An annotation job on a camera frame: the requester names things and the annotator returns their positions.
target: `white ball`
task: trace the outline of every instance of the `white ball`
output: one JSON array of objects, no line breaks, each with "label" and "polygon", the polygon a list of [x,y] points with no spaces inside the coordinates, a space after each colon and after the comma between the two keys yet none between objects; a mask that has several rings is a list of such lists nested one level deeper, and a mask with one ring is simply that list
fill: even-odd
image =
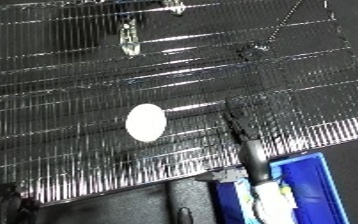
[{"label": "white ball", "polygon": [[128,114],[125,127],[128,133],[141,142],[157,140],[165,131],[167,118],[164,111],[154,104],[141,104]]}]

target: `dark background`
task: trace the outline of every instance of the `dark background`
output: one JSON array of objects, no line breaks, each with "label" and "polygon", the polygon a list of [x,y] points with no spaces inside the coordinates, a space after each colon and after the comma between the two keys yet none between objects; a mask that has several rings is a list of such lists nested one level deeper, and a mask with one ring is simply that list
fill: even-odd
[{"label": "dark background", "polygon": [[[5,2],[23,2],[0,0]],[[358,1],[332,0],[342,28],[358,56]],[[321,149],[350,223],[358,224],[358,141]],[[189,207],[196,224],[216,223],[208,188],[192,179],[173,181],[41,209],[40,224],[164,224]]]}]

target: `blue container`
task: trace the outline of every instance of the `blue container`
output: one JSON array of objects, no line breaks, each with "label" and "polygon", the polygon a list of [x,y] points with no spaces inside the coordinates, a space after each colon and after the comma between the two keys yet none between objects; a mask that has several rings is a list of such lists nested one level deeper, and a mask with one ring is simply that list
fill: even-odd
[{"label": "blue container", "polygon": [[[286,159],[272,163],[271,167],[273,177],[292,188],[298,207],[294,209],[298,224],[349,223],[323,154]],[[258,223],[250,221],[241,208],[235,183],[217,184],[216,189],[225,224]]]}]

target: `metal rack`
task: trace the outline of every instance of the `metal rack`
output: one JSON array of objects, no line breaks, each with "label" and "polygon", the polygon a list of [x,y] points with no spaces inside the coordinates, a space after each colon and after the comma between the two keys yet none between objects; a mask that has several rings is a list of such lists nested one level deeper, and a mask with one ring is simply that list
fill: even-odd
[{"label": "metal rack", "polygon": [[[249,106],[272,158],[358,139],[358,60],[328,1],[285,24],[298,1],[184,1],[182,17],[127,2],[137,56],[116,2],[0,6],[0,184],[52,204],[236,165],[226,99]],[[239,55],[278,28],[257,59]],[[154,143],[124,128],[141,103],[168,117]]]}]

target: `wire grid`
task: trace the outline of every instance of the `wire grid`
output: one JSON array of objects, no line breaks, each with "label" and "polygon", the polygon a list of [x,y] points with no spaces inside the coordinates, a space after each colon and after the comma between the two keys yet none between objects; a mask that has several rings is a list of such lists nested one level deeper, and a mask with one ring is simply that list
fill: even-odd
[{"label": "wire grid", "polygon": [[[58,203],[236,165],[225,99],[252,110],[272,158],[358,139],[358,61],[327,1],[304,0],[286,24],[297,1],[189,0],[182,17],[127,2],[133,58],[118,2],[0,6],[0,184]],[[279,24],[260,60],[238,56]],[[154,143],[125,131],[141,103],[168,118]]]}]

